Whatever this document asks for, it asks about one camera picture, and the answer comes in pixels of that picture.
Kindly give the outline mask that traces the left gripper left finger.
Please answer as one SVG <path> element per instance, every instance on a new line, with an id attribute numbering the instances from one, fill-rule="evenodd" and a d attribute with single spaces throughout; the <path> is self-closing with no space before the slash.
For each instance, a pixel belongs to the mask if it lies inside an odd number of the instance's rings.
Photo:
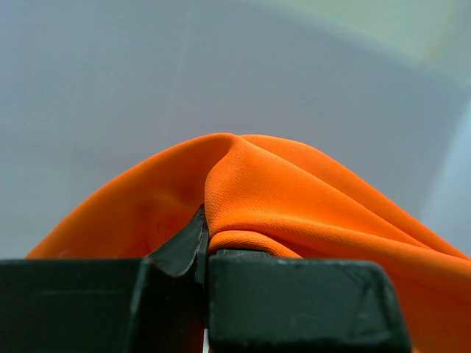
<path id="1" fill-rule="evenodd" d="M 201 352 L 208 227 L 199 208 L 145 257 L 1 262 L 3 352 Z"/>

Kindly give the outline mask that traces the orange jacket pink lining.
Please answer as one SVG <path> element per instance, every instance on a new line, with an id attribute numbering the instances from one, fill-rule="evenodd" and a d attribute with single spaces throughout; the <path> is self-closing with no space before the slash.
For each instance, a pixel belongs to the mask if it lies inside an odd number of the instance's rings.
<path id="1" fill-rule="evenodd" d="M 216 133 L 177 144 L 97 190 L 30 259 L 141 257 L 205 207 L 209 249 L 381 265 L 416 352 L 470 350 L 470 259 L 313 147 Z"/>

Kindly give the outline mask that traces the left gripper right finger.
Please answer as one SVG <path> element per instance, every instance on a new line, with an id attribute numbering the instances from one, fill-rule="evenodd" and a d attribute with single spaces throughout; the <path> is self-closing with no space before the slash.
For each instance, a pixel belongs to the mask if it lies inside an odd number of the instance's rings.
<path id="1" fill-rule="evenodd" d="M 363 260 L 225 251 L 208 263 L 214 352 L 409 352 L 386 272 Z"/>

